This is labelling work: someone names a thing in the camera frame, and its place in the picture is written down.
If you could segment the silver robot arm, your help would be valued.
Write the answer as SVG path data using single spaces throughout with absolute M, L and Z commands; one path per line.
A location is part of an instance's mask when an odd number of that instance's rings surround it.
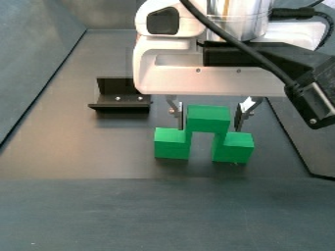
M 283 42 L 315 50 L 320 34 L 312 23 L 272 22 L 275 0 L 189 0 L 205 18 L 236 40 Z M 144 94 L 244 95 L 236 108 L 235 127 L 264 96 L 281 96 L 279 79 L 253 67 L 205 64 L 200 44 L 222 39 L 200 24 L 180 0 L 146 0 L 134 15 L 138 34 L 132 67 L 136 89 Z

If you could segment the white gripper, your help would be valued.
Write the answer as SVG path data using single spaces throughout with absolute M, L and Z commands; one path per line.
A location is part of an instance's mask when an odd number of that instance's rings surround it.
M 315 49 L 313 22 L 269 22 L 275 0 L 188 0 L 235 39 L 284 42 Z M 201 25 L 180 0 L 146 0 L 134 16 L 138 39 L 133 49 L 133 81 L 144 94 L 165 95 L 168 113 L 182 130 L 182 102 L 174 95 L 248 96 L 235 109 L 235 130 L 261 104 L 281 96 L 284 83 L 261 68 L 205 67 L 205 41 L 225 42 Z

